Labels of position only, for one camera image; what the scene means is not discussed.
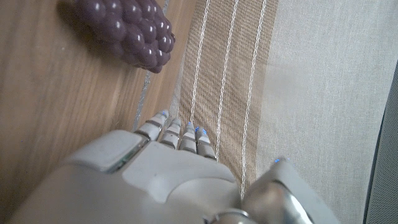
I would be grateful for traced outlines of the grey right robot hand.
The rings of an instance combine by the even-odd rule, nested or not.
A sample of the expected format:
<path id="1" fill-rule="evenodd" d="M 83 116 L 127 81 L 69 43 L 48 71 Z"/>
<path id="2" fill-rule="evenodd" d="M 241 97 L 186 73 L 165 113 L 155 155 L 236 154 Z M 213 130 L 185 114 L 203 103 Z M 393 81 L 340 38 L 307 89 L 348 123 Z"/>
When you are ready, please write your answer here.
<path id="1" fill-rule="evenodd" d="M 336 223 L 285 158 L 242 192 L 203 128 L 160 111 L 68 156 L 11 223 Z"/>

